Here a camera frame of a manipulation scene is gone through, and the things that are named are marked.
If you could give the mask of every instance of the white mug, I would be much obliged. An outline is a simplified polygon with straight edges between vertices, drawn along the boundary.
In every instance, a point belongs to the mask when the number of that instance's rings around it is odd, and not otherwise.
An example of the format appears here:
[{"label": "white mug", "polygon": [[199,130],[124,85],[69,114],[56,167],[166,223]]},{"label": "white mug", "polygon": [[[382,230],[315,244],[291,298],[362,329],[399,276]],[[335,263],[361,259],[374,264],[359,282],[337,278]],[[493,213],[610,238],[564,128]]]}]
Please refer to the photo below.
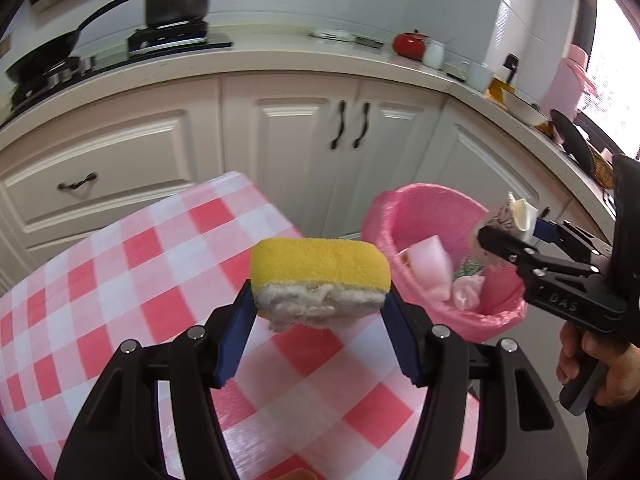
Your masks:
[{"label": "white mug", "polygon": [[422,62],[430,68],[440,70],[444,63],[444,43],[431,40],[426,52],[424,53]]},{"label": "white mug", "polygon": [[466,84],[479,92],[484,92],[489,88],[493,79],[494,73],[489,70],[486,63],[471,63],[469,70],[466,72]]}]

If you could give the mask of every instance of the pink container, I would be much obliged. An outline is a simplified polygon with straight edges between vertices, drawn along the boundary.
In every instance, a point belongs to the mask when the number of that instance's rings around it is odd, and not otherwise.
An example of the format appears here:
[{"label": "pink container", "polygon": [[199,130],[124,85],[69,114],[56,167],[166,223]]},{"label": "pink container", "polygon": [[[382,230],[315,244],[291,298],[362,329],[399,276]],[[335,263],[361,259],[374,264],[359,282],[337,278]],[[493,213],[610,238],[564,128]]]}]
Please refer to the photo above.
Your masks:
[{"label": "pink container", "polygon": [[409,184],[378,195],[362,226],[362,240],[373,243],[386,256],[402,298],[422,306],[434,323],[445,324],[473,342],[500,335],[525,318],[524,284],[515,267],[485,269],[479,308],[466,312],[427,298],[398,253],[438,235],[457,268],[468,255],[472,229],[486,213],[484,206],[456,190],[437,184]]},{"label": "pink container", "polygon": [[551,110],[555,109],[573,121],[580,96],[584,92],[598,95],[584,71],[587,60],[587,54],[579,46],[572,44],[569,47],[567,56],[560,60],[554,80],[540,103],[543,114],[551,117]]}]

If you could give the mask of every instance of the pink trash bin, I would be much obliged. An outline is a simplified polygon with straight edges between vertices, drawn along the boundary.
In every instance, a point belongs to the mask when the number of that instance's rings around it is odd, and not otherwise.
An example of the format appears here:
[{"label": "pink trash bin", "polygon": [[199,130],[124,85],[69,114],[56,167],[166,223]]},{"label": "pink trash bin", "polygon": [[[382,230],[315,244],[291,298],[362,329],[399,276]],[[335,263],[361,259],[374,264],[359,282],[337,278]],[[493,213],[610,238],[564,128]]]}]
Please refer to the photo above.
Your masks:
[{"label": "pink trash bin", "polygon": [[398,253],[438,235],[454,268],[468,255],[472,229],[487,209],[475,200],[437,184],[409,184],[378,195],[362,226],[362,240],[386,256],[402,298],[422,306],[434,323],[444,324],[464,339],[483,342],[521,322],[527,314],[524,284],[512,265],[484,270],[480,305],[473,312],[429,300]]}]

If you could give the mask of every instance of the black pan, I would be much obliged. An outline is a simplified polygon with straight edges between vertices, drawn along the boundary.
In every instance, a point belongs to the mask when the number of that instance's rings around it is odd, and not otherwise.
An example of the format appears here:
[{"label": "black pan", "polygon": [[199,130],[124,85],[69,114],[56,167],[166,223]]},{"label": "black pan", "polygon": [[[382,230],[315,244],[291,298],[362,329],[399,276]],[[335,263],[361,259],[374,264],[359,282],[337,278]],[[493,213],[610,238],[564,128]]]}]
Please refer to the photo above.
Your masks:
[{"label": "black pan", "polygon": [[41,44],[38,48],[22,56],[12,64],[6,71],[8,78],[15,83],[24,83],[35,77],[42,76],[47,70],[55,67],[64,61],[75,48],[82,30],[93,20],[102,16],[105,12],[128,2],[129,0],[113,0],[100,7],[84,22],[80,23],[76,30],[62,34],[47,43]]},{"label": "black pan", "polygon": [[593,155],[591,155],[587,141],[584,140],[578,128],[575,127],[575,124],[573,124],[566,115],[558,110],[551,110],[551,120],[558,131],[558,135],[562,139],[564,150],[574,156],[578,166],[580,166],[586,174],[593,176],[593,172],[595,171]]}]

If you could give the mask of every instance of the table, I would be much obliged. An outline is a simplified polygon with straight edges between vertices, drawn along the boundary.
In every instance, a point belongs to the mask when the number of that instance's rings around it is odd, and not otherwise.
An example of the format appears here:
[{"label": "table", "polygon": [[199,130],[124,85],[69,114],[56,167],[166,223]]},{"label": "table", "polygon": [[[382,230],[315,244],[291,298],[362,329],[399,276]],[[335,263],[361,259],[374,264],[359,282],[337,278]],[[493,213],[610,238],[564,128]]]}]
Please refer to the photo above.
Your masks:
[{"label": "table", "polygon": [[[0,408],[50,479],[89,391],[119,343],[174,338],[229,304],[250,248],[300,234],[241,173],[224,174],[89,236],[0,298]],[[319,480],[396,480],[425,391],[398,367],[380,316],[346,330],[255,320],[238,373],[212,397],[242,480],[298,467]],[[159,385],[167,469],[184,478],[169,389]],[[469,473],[478,402],[466,405],[457,477]]]}]

